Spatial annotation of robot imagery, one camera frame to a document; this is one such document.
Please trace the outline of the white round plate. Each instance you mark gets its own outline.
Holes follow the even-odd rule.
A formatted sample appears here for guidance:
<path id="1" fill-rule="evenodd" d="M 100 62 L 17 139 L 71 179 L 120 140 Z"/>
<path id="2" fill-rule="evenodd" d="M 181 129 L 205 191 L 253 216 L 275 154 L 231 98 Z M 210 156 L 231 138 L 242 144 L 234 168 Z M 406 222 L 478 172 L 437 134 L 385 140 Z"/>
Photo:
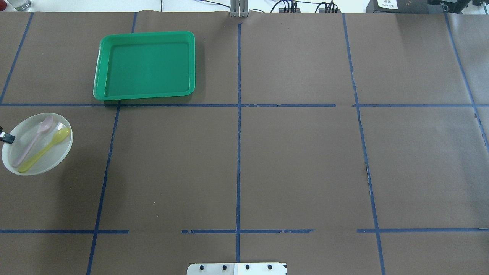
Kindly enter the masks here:
<path id="1" fill-rule="evenodd" d="M 71 135 L 68 136 L 63 142 L 53 146 L 35 165 L 33 165 L 29 169 L 29 171 L 27 171 L 26 173 L 19 173 L 19 167 L 13 167 L 13 162 L 15 162 L 19 155 L 21 155 L 23 148 L 25 148 L 25 146 L 27 146 L 36 135 L 39 125 L 49 115 L 52 115 L 54 117 L 54 122 L 51 129 L 49 130 L 49 132 L 43 134 L 38 139 L 24 161 L 31 158 L 33 155 L 35 155 L 35 153 L 39 152 L 44 146 L 50 143 L 54 133 L 61 128 L 69 128 L 71 130 Z M 9 134 L 15 136 L 16 139 L 12 144 L 3 143 L 3 145 L 1 146 L 2 163 L 8 171 L 21 176 L 42 174 L 60 164 L 71 150 L 74 135 L 72 127 L 68 120 L 63 116 L 55 113 L 40 113 L 28 117 L 27 119 L 19 123 L 16 127 L 14 127 L 14 129 L 12 129 Z"/>

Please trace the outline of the white pedestal base plate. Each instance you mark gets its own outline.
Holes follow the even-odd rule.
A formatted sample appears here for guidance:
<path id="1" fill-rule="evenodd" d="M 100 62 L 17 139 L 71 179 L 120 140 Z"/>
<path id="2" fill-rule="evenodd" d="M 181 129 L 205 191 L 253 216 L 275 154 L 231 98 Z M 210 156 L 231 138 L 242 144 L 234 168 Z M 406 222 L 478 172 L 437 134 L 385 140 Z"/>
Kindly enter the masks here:
<path id="1" fill-rule="evenodd" d="M 286 263 L 194 263 L 187 268 L 187 275 L 287 275 Z"/>

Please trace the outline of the green plastic tray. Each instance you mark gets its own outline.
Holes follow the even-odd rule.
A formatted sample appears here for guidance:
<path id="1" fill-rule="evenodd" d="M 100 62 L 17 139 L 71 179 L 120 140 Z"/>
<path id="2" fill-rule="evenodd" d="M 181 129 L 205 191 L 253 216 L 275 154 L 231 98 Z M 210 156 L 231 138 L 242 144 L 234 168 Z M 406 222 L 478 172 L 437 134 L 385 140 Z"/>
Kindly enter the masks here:
<path id="1" fill-rule="evenodd" d="M 187 96 L 195 87 L 190 31 L 113 34 L 100 41 L 93 82 L 99 101 Z"/>

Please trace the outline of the yellow plastic spoon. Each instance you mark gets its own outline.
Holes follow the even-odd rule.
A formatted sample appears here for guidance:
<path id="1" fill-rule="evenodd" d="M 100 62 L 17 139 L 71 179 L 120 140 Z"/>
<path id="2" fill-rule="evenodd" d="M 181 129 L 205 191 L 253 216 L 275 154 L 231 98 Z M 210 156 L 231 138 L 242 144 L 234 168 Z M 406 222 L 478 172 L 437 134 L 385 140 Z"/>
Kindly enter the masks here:
<path id="1" fill-rule="evenodd" d="M 26 173 L 29 169 L 35 165 L 53 146 L 63 142 L 68 136 L 71 135 L 71 130 L 67 127 L 63 127 L 56 131 L 52 136 L 51 142 L 44 146 L 39 152 L 35 153 L 31 158 L 24 161 L 18 168 L 19 173 Z"/>

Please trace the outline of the pink plastic spoon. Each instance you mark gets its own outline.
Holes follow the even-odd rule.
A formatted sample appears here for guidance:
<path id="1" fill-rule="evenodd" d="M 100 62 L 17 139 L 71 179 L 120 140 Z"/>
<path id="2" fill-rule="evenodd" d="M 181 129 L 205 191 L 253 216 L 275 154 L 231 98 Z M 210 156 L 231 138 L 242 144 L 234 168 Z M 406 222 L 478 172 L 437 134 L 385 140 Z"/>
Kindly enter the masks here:
<path id="1" fill-rule="evenodd" d="M 42 123 L 39 125 L 39 128 L 36 132 L 36 135 L 33 137 L 33 139 L 30 141 L 30 143 L 23 148 L 23 151 L 21 152 L 21 155 L 13 162 L 12 166 L 13 167 L 19 167 L 20 164 L 24 161 L 32 147 L 35 145 L 35 143 L 38 141 L 38 139 L 43 135 L 49 132 L 49 130 L 52 127 L 52 124 L 54 122 L 54 117 L 52 115 L 47 116 Z"/>

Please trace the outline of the aluminium frame post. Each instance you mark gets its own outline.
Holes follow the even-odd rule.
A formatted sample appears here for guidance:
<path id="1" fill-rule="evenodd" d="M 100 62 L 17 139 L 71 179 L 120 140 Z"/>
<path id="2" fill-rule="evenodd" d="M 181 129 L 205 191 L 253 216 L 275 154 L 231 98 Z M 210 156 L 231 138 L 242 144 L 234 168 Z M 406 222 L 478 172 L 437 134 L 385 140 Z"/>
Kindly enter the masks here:
<path id="1" fill-rule="evenodd" d="M 249 16 L 248 0 L 231 0 L 230 17 L 245 18 Z"/>

